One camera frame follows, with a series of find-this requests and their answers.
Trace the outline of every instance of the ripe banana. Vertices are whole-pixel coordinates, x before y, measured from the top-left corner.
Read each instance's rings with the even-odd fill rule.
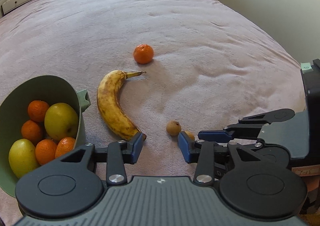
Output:
[[[97,91],[97,104],[100,115],[111,131],[124,140],[130,140],[140,129],[128,118],[121,109],[118,95],[125,80],[139,76],[145,72],[127,73],[114,70],[108,73],[100,82]]]

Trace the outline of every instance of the metal screw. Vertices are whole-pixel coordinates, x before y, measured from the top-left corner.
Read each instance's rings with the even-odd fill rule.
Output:
[[[201,174],[197,176],[196,180],[199,183],[209,183],[212,181],[212,177],[207,174]]]
[[[124,180],[124,176],[121,174],[113,174],[111,176],[109,176],[109,181],[113,182],[113,183],[120,183]]]
[[[254,144],[254,146],[255,146],[256,148],[262,147],[262,143],[261,143],[261,142],[257,142],[257,143]]]

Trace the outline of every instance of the tangerine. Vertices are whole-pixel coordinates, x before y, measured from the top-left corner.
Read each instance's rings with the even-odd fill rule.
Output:
[[[55,159],[57,144],[51,139],[44,139],[36,146],[36,159],[40,165],[44,165]]]
[[[75,143],[76,140],[71,137],[65,137],[61,139],[56,149],[55,158],[60,157],[73,150]]]
[[[45,113],[48,109],[48,103],[44,101],[32,101],[28,106],[28,115],[33,121],[44,122]]]
[[[26,121],[21,128],[22,137],[31,141],[35,146],[42,140],[43,129],[33,120]]]
[[[138,45],[133,52],[133,58],[138,64],[150,63],[154,56],[154,52],[151,46],[142,44]]]

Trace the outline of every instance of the pink blanket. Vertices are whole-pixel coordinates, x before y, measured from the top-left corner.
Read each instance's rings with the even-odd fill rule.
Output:
[[[217,0],[33,0],[0,19],[0,102],[31,77],[53,74],[87,89],[87,140],[116,137],[103,123],[96,90],[116,69],[147,71],[121,92],[124,112],[147,135],[128,175],[190,175],[170,119],[184,130],[221,129],[240,117],[280,108],[302,111],[300,65],[255,24]],[[151,45],[153,62],[137,65],[132,51]],[[97,172],[102,178],[105,165]],[[0,189],[6,226],[21,216]]]

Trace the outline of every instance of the fruit bowl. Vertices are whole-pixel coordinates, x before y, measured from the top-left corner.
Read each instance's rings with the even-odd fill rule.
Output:
[[[74,147],[85,144],[82,113],[91,105],[87,90],[76,91],[58,76],[44,75],[32,78],[15,88],[0,105],[0,187],[15,197],[18,178],[12,172],[8,155],[12,144],[21,139],[21,126],[29,120],[27,108],[31,101],[69,104],[79,116],[79,126]]]

